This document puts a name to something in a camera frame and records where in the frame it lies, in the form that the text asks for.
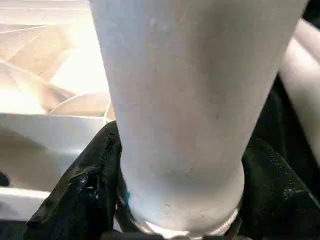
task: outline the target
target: white pipe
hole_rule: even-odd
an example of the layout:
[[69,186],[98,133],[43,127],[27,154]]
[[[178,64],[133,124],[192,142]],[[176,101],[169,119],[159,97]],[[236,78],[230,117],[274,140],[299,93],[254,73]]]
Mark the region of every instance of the white pipe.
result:
[[320,64],[313,53],[315,51],[308,52],[293,38],[286,50],[280,76],[320,166]]
[[301,19],[296,26],[294,37],[320,63],[320,31]]
[[170,236],[228,229],[241,157],[305,3],[91,1],[123,145],[122,194],[139,224]]

